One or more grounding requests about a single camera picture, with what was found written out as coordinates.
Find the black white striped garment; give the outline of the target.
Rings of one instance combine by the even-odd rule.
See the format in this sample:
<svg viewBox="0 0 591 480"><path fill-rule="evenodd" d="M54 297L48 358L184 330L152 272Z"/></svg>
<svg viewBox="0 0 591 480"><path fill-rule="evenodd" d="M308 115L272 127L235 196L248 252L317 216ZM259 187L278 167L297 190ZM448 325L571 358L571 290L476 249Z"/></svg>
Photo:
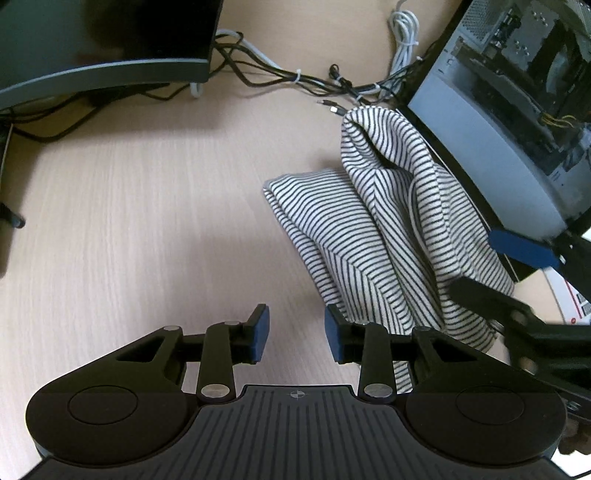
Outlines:
<svg viewBox="0 0 591 480"><path fill-rule="evenodd" d="M428 327L490 351L496 333L452 300L450 284L467 277L507 295L514 284L463 186L384 107L346 113L341 161L263 188L325 304L352 323L396 335Z"/></svg>

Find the black computer tower case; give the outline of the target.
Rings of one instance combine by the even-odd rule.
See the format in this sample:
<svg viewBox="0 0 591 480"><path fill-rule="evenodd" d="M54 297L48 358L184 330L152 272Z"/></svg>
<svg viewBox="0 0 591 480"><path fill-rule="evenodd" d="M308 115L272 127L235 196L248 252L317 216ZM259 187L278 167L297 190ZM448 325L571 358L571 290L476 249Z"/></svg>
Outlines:
<svg viewBox="0 0 591 480"><path fill-rule="evenodd" d="M462 2L404 112L489 228L589 230L588 2Z"/></svg>

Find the black keyboard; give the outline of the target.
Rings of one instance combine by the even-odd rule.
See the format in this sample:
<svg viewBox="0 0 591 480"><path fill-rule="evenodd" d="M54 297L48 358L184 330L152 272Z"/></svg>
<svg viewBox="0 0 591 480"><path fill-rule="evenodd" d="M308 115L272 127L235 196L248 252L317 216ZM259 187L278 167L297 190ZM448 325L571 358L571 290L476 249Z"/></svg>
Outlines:
<svg viewBox="0 0 591 480"><path fill-rule="evenodd" d="M10 202L9 182L6 168L9 150L13 137L13 124L8 120L1 121L1 277L8 269L9 253L13 233L26 225L24 217L13 208Z"/></svg>

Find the computer monitor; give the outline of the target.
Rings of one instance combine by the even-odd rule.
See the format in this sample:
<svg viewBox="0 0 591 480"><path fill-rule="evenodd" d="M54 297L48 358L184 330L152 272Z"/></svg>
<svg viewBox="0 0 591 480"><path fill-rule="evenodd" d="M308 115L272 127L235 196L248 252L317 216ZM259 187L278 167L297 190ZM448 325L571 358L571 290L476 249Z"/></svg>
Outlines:
<svg viewBox="0 0 591 480"><path fill-rule="evenodd" d="M4 1L1 106L139 84L204 83L219 1Z"/></svg>

